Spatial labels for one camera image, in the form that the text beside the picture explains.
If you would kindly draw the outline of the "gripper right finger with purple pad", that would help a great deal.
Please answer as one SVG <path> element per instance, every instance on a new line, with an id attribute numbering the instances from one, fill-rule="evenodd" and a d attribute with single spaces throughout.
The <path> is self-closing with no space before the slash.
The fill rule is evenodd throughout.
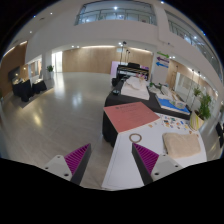
<path id="1" fill-rule="evenodd" d="M 145 185 L 182 169 L 182 166 L 167 154 L 157 154 L 137 143 L 132 144 L 132 155 Z"/>

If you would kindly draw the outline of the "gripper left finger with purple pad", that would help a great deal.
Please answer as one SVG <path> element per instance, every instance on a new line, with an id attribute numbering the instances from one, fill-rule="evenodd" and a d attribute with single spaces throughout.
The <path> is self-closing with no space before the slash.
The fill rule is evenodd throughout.
<path id="1" fill-rule="evenodd" d="M 88 143 L 70 152 L 66 156 L 56 155 L 43 169 L 76 185 L 82 181 L 89 158 L 91 155 L 91 144 Z"/>

